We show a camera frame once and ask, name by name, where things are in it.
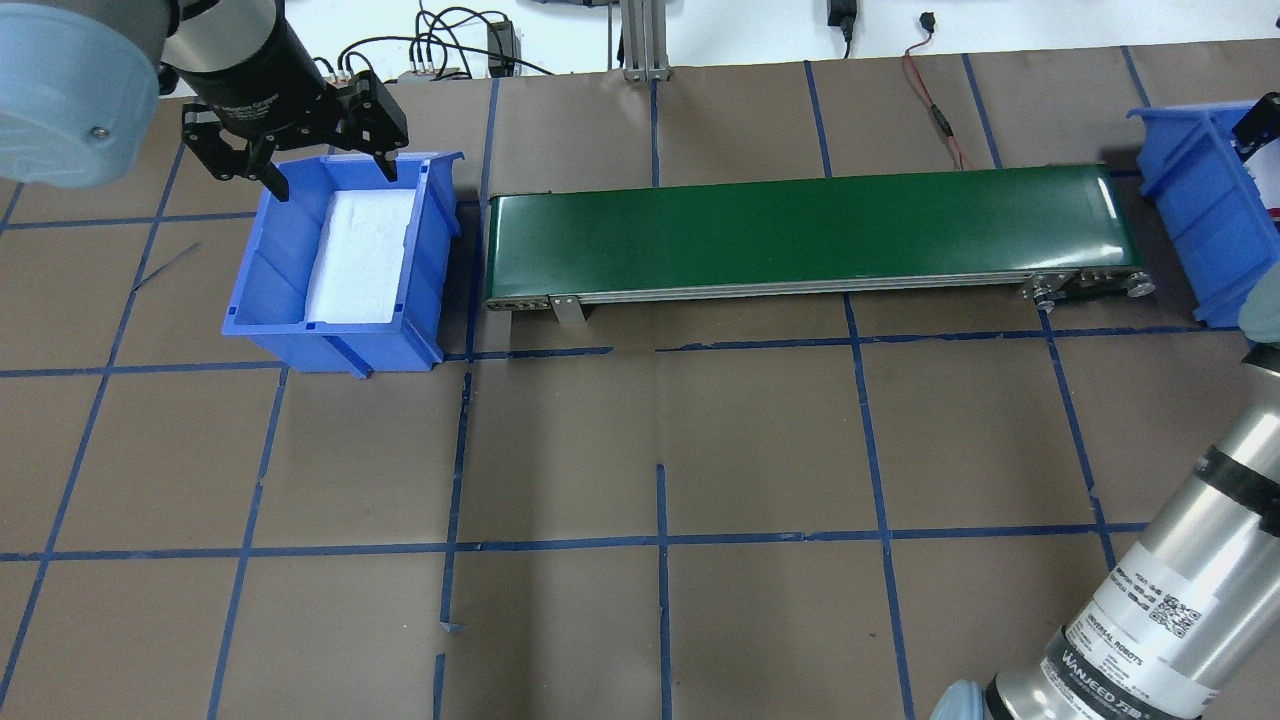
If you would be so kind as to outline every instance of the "red wire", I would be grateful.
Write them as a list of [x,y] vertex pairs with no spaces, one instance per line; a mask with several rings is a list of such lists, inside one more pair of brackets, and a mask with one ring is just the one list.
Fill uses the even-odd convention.
[[936,102],[933,102],[933,96],[929,95],[929,88],[924,85],[924,78],[920,77],[920,68],[915,67],[915,59],[911,58],[911,50],[915,50],[918,47],[924,47],[932,40],[933,40],[933,33],[931,32],[928,37],[908,47],[906,53],[902,53],[902,59],[906,60],[906,64],[911,68],[911,72],[915,73],[915,81],[920,83],[920,90],[924,92],[924,99],[929,102],[929,105],[934,105]]
[[[911,74],[915,76],[915,82],[920,83],[920,92],[924,95],[924,104],[929,108],[937,105],[937,102],[933,101],[933,95],[929,94],[929,86],[924,85],[924,77],[920,74],[920,68],[915,65],[915,59],[911,58],[911,50],[924,47],[932,40],[933,40],[933,33],[931,32],[928,37],[908,47],[906,51],[902,53],[902,60],[906,61],[906,65],[911,69]],[[960,140],[956,138],[956,136],[952,135],[951,137],[948,137],[947,145],[948,145],[947,147],[948,152],[951,151],[951,147],[956,149],[956,156],[954,160],[961,170],[964,169],[965,164],[969,165],[970,170],[974,169],[973,160],[970,160],[969,155],[965,154],[963,147],[960,147]]]

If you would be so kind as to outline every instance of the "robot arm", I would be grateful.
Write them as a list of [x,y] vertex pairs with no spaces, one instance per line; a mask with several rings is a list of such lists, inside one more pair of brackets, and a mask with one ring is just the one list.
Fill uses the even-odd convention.
[[312,145],[366,152],[396,179],[404,113],[372,70],[326,83],[284,0],[0,0],[0,176],[59,187],[123,176],[155,114],[161,63],[198,96],[183,106],[182,138],[218,179],[260,181],[288,200],[271,155]]

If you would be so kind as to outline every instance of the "light blue joint cover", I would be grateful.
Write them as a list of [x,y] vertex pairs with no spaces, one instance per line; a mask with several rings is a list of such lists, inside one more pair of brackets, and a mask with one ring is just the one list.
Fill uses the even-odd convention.
[[1280,342],[1280,265],[1253,286],[1240,309],[1240,329],[1253,342]]
[[156,69],[78,13],[0,3],[0,176],[91,187],[124,176],[159,102]]
[[987,706],[982,700],[982,687],[973,680],[952,683],[933,708],[929,720],[983,720]]

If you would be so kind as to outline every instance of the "blue plastic bin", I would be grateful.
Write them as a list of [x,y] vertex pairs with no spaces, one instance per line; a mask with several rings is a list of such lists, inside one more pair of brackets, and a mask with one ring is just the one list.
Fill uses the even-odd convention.
[[[449,243],[460,232],[453,161],[461,158],[461,152],[402,154],[394,183],[364,155],[282,163],[291,200],[280,202],[262,192],[223,334],[247,337],[303,373],[367,378],[374,370],[430,370],[444,359],[436,331]],[[417,191],[392,322],[303,322],[329,199],[339,190],[378,188]]]
[[1196,318],[1235,327],[1244,299],[1280,260],[1280,233],[1231,146],[1253,101],[1143,108],[1142,193],[1155,200],[1201,306]]

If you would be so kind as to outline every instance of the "white wall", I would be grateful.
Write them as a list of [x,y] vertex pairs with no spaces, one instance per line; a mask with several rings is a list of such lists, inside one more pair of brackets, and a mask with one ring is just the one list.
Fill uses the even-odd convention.
[[[424,0],[429,10],[454,4],[460,3]],[[603,70],[617,42],[605,35],[605,8],[534,0],[477,0],[470,6],[507,12],[524,58],[557,73]],[[844,53],[840,32],[826,27],[827,0],[667,0],[667,6],[675,65],[817,60]],[[333,60],[361,37],[412,35],[417,0],[287,0],[287,8],[307,49]],[[925,53],[1280,37],[1275,27],[1280,3],[1274,0],[863,0],[854,55],[900,55],[923,37],[916,18],[924,10],[938,18],[937,36]],[[463,45],[485,47],[479,23],[457,32]],[[361,51],[384,78],[408,70],[403,42]],[[476,56],[474,64],[481,74],[484,59]]]

